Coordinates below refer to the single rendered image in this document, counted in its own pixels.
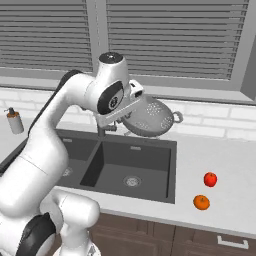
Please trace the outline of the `grey window frame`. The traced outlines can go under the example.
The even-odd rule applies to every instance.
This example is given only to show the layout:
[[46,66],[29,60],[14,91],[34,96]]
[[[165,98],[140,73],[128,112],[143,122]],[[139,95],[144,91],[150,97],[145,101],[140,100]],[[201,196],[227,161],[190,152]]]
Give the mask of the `grey window frame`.
[[[106,0],[86,0],[93,70],[95,75],[99,56],[108,51]],[[0,66],[1,87],[54,89],[58,80],[69,70],[49,71]],[[256,0],[250,0],[234,68],[229,80],[174,77],[157,75],[130,76],[140,82],[151,95],[166,99],[256,103]]]

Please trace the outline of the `brown cupboard door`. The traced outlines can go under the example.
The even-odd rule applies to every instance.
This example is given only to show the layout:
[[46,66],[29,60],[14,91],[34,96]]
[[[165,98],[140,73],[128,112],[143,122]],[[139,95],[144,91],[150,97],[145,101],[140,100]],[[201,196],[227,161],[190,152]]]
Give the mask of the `brown cupboard door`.
[[100,214],[90,237],[102,256],[171,256],[173,225]]

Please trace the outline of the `brown drawer front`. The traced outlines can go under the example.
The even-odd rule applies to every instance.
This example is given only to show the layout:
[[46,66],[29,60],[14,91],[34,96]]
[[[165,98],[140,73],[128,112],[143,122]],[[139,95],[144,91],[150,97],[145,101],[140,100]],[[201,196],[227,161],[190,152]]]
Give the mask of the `brown drawer front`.
[[[249,250],[218,245],[217,235],[225,241],[242,243],[247,240]],[[256,239],[176,227],[171,256],[256,256]]]

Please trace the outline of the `red apple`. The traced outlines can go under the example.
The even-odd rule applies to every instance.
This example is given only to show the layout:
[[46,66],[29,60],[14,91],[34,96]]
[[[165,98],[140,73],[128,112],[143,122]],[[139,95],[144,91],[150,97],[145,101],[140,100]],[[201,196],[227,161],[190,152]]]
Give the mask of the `red apple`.
[[217,183],[217,175],[212,172],[208,172],[204,175],[204,184],[208,187],[214,187]]

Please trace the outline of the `dark double sink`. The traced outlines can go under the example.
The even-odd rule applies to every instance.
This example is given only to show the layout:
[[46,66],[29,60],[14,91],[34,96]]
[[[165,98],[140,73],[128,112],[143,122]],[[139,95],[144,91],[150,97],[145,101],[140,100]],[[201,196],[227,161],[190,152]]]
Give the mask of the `dark double sink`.
[[55,186],[175,202],[175,141],[33,129],[0,165],[0,208],[35,208]]

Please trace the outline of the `grey metal colander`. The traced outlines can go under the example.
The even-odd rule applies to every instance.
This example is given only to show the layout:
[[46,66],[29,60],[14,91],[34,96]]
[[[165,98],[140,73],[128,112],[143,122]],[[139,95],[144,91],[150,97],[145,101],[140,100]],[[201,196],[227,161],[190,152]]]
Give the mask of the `grey metal colander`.
[[158,137],[167,133],[175,123],[183,121],[179,111],[172,112],[161,101],[146,96],[140,106],[121,118],[123,125],[141,137]]

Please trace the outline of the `grey window blind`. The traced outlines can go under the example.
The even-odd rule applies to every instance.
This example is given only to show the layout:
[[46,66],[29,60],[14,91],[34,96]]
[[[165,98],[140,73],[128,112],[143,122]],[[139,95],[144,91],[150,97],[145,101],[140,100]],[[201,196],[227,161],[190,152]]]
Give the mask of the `grey window blind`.
[[250,0],[106,0],[109,49],[129,71],[229,80]]
[[91,72],[86,0],[0,0],[0,66]]

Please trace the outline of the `grey soap dispenser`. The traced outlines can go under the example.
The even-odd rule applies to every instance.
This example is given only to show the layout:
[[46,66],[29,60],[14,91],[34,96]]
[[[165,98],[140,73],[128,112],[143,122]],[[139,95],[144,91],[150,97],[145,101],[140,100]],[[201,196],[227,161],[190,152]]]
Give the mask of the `grey soap dispenser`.
[[6,117],[13,134],[17,135],[24,132],[24,127],[20,114],[17,111],[15,111],[12,107],[7,109]]

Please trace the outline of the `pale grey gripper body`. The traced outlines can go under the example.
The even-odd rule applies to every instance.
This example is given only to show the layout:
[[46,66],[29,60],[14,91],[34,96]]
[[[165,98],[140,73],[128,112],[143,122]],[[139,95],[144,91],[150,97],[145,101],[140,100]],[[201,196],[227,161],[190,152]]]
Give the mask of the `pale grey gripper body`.
[[142,96],[131,100],[130,98],[124,98],[119,106],[113,110],[111,113],[106,115],[96,115],[97,124],[100,127],[107,126],[112,122],[116,121],[117,119],[127,115],[128,113],[132,112],[136,109],[139,105],[141,100],[143,99]]

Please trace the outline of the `grey sink faucet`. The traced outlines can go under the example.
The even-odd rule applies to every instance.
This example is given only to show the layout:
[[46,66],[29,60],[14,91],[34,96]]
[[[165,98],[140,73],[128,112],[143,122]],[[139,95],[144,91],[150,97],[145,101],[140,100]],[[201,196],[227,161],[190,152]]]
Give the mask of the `grey sink faucet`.
[[97,126],[97,133],[99,138],[104,138],[107,131],[116,132],[117,126],[116,125],[107,125],[104,127]]

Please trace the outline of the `orange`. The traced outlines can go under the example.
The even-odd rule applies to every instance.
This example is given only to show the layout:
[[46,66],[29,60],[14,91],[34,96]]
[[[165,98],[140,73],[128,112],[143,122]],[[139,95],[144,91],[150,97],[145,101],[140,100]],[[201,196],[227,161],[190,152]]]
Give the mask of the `orange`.
[[209,199],[204,195],[196,195],[193,200],[194,206],[199,210],[207,210],[210,207]]

